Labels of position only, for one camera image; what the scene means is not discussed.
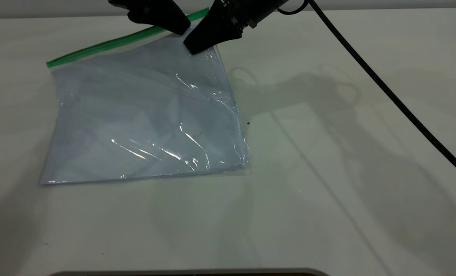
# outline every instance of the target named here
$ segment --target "clear plastic bag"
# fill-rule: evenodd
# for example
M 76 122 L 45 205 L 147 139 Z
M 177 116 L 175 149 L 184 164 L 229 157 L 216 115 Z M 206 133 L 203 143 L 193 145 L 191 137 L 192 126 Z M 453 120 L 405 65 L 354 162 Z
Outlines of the clear plastic bag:
M 189 32 L 52 70 L 59 112 L 40 184 L 247 166 L 242 124 L 221 61 L 215 49 L 190 55 L 183 45 Z

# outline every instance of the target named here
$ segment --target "black cable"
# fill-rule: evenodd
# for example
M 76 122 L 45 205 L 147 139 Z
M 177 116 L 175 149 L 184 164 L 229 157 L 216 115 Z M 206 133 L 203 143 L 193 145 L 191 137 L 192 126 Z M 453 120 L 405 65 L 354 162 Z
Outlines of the black cable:
M 309 5 L 313 7 L 315 12 L 325 23 L 325 25 L 330 29 L 330 31 L 335 35 L 335 37 L 340 41 L 342 46 L 351 54 L 351 56 L 361 65 L 361 67 L 368 73 L 368 75 L 376 82 L 378 86 L 383 90 L 383 92 L 390 98 L 391 101 L 400 109 L 401 112 L 414 124 L 414 126 L 419 129 L 419 131 L 431 142 L 431 144 L 441 152 L 441 154 L 448 159 L 448 161 L 456 167 L 456 157 L 443 145 L 441 142 L 434 137 L 434 135 L 415 117 L 410 110 L 402 103 L 400 99 L 389 89 L 389 87 L 384 83 L 384 81 L 378 77 L 378 75 L 372 70 L 372 68 L 361 58 L 361 56 L 355 51 L 355 49 L 347 42 L 347 40 L 340 34 L 340 32 L 333 26 L 331 21 L 326 17 L 326 15 L 321 11 L 319 6 L 315 3 L 314 0 L 308 0 Z
M 305 7 L 307 7 L 309 3 L 310 3 L 309 0 L 305 0 L 303 2 L 303 5 L 301 5 L 301 7 L 299 7 L 297 10 L 294 10 L 294 11 L 284 11 L 284 10 L 281 10 L 281 9 L 277 9 L 277 11 L 282 13 L 282 14 L 285 14 L 285 15 L 293 15 L 293 14 L 297 14 L 298 12 L 304 10 Z

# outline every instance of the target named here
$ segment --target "white table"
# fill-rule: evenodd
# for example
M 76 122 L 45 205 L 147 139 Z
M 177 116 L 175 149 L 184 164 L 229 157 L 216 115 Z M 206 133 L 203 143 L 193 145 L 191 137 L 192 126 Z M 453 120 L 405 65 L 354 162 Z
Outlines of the white table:
M 456 9 L 327 12 L 456 154 Z M 144 26 L 0 20 L 0 275 L 314 268 L 456 275 L 456 170 L 313 12 L 219 46 L 252 168 L 38 187 L 56 120 L 45 61 Z

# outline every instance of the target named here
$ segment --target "ziplock bag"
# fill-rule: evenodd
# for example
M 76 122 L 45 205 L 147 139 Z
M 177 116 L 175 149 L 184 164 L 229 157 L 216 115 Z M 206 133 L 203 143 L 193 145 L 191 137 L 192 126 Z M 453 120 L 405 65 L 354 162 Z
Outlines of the ziplock bag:
M 94 56 L 76 52 L 48 63 L 59 111 L 40 184 L 246 167 L 247 147 L 226 73 L 214 48 L 189 54 L 183 41 L 192 29 L 133 49 L 117 39 L 123 48 L 112 53 L 91 47 L 84 51 Z

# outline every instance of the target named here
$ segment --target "white wall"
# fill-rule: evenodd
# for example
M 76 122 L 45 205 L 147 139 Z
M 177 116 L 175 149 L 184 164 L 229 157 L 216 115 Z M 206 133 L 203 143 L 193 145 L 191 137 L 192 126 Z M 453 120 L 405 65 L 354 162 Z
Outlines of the white wall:
M 175 0 L 186 13 L 210 7 L 213 0 Z M 303 0 L 290 0 L 285 9 Z M 456 7 L 456 0 L 317 0 L 324 9 Z M 107 0 L 0 0 L 0 18 L 119 15 Z

